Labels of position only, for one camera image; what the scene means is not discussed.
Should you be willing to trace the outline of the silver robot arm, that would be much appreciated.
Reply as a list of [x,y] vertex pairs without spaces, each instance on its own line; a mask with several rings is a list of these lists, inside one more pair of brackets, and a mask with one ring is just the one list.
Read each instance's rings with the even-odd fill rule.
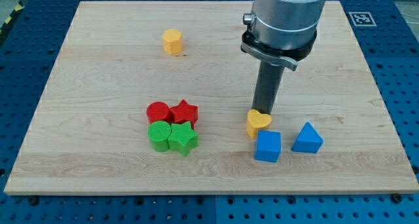
[[275,67],[296,70],[309,55],[326,0],[254,0],[243,15],[243,52]]

